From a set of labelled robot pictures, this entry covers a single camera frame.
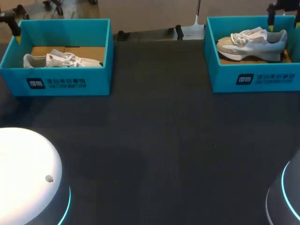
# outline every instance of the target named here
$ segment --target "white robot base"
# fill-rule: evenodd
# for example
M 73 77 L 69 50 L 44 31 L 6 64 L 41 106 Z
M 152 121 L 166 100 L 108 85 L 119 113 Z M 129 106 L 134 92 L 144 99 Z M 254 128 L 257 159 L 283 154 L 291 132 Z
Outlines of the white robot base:
M 0 129 L 0 225 L 66 225 L 71 188 L 55 147 L 21 128 Z
M 300 151 L 269 188 L 266 214 L 270 225 L 300 225 Z

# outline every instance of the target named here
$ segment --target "shoelace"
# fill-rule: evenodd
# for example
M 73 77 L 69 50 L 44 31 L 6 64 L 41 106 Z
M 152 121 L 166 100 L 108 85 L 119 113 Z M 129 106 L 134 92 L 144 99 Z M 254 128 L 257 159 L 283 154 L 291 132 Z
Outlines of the shoelace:
M 85 67 L 85 65 L 82 63 L 81 58 L 79 58 L 69 52 L 65 52 L 65 54 L 67 54 L 69 56 L 65 57 L 65 62 L 63 63 L 64 66 L 73 66 L 74 65 L 74 67 L 77 67 L 77 65 L 80 65 L 81 67 Z
M 231 41 L 234 44 L 244 44 L 247 41 L 252 41 L 251 38 L 249 37 L 249 33 L 247 33 L 249 30 L 244 30 L 240 33 L 234 33 L 230 35 Z

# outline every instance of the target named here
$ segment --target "round white dome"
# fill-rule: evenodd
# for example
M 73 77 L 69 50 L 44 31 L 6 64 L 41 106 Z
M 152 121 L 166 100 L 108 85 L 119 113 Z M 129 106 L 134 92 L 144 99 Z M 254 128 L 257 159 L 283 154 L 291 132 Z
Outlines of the round white dome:
M 60 156 L 42 135 L 0 128 L 0 225 L 24 225 L 56 194 L 62 176 Z

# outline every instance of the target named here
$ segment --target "gray sneaker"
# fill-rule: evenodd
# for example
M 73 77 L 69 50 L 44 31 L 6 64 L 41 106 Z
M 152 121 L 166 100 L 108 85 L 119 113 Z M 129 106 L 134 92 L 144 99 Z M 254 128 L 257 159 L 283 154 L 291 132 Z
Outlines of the gray sneaker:
M 72 53 L 63 53 L 53 49 L 50 54 L 35 57 L 30 54 L 24 56 L 24 68 L 52 68 L 52 67 L 102 67 L 98 60 L 79 58 Z

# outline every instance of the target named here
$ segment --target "yellow tape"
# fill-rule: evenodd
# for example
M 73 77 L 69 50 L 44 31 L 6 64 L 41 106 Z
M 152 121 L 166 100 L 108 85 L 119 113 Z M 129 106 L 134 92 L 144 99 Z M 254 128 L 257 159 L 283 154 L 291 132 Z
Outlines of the yellow tape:
M 15 40 L 18 42 L 18 44 L 21 43 L 21 36 L 15 36 Z
M 270 28 L 270 30 L 273 32 L 274 25 L 270 25 L 269 28 Z

